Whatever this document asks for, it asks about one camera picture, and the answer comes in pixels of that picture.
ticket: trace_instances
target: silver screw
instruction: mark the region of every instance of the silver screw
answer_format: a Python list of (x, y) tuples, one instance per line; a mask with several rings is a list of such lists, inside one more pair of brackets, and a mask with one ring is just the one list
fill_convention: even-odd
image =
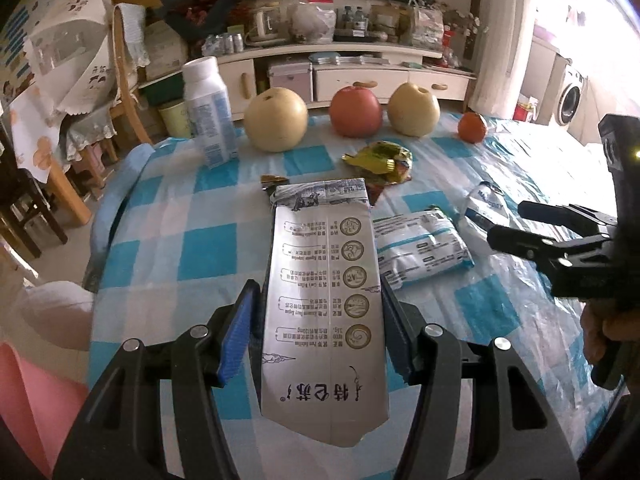
[(424, 327), (424, 333), (426, 335), (430, 335), (431, 337), (440, 337), (442, 335), (442, 327), (440, 325), (436, 325), (435, 323), (428, 324)]
[(138, 339), (127, 339), (123, 345), (125, 352), (135, 352), (138, 348), (140, 348), (140, 341)]
[(209, 329), (204, 325), (192, 326), (189, 335), (195, 339), (202, 339), (209, 333)]
[(504, 337), (495, 338), (494, 345), (497, 349), (500, 350), (508, 350), (509, 348), (511, 348), (511, 343)]

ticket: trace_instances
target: dark wooden chair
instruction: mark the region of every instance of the dark wooden chair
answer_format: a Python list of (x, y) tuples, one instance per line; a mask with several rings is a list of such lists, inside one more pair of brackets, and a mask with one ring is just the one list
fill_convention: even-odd
[[(66, 244), (68, 238), (51, 213), (38, 185), (26, 170), (18, 169), (14, 147), (1, 125), (0, 142), (4, 146), (4, 153), (0, 155), (0, 216), (31, 254), (37, 258), (42, 254), (42, 251), (24, 228), (26, 223), (36, 216), (42, 215), (44, 217), (63, 244)], [(22, 205), (22, 199), (25, 196), (30, 198), (27, 207)], [(12, 206), (15, 206), (20, 212), (21, 218), (16, 216)]]

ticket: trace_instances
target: pink storage box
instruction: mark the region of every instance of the pink storage box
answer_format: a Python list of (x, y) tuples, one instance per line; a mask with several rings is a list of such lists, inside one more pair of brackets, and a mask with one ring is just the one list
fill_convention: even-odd
[(311, 62), (307, 60), (276, 61), (269, 65), (271, 88), (279, 86), (293, 90), (305, 103), (314, 100)]

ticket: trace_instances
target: silver can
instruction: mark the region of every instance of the silver can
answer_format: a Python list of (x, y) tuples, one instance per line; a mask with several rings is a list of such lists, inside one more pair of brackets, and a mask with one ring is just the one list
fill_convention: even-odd
[(236, 53), (244, 52), (244, 41), (242, 40), (242, 34), (236, 32), (232, 35), (232, 37), (234, 38), (234, 50), (236, 51)]
[(234, 51), (234, 38), (231, 34), (225, 33), (222, 35), (222, 43), (225, 46), (225, 54), (233, 54)]

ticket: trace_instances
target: circular icon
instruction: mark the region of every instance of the circular icon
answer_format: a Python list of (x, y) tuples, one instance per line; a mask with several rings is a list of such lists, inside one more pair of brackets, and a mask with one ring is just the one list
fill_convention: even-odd
[(360, 220), (354, 217), (345, 218), (340, 222), (340, 231), (342, 231), (342, 234), (346, 236), (358, 234), (361, 228), (362, 224), (360, 223)]
[(349, 288), (358, 288), (367, 281), (367, 271), (362, 267), (349, 267), (344, 271), (342, 280)]
[(354, 294), (344, 301), (344, 311), (349, 317), (363, 317), (369, 311), (369, 300), (362, 294)]
[(371, 330), (364, 325), (353, 325), (347, 329), (344, 335), (347, 345), (353, 349), (364, 348), (371, 341)]
[(351, 240), (342, 246), (342, 257), (349, 262), (359, 260), (363, 254), (364, 245), (357, 240)]

